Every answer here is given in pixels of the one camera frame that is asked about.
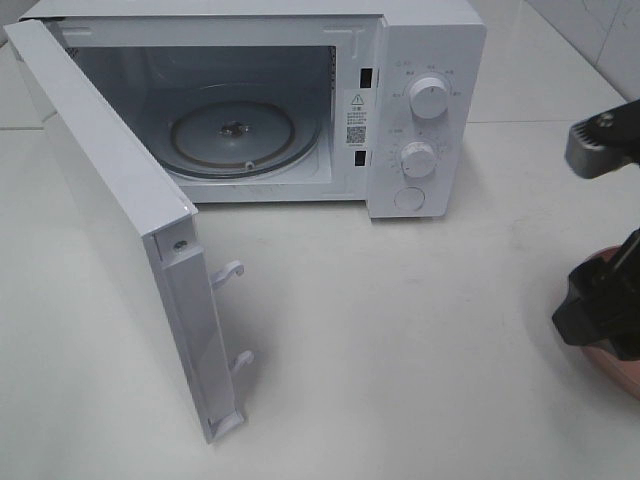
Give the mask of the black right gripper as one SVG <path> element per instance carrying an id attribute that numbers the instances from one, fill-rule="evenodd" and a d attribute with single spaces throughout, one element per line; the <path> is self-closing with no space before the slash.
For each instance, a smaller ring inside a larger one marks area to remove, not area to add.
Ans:
<path id="1" fill-rule="evenodd" d="M 570 346 L 597 347 L 621 361 L 639 359 L 639 232 L 610 257 L 597 254 L 571 271 L 552 315 Z"/>

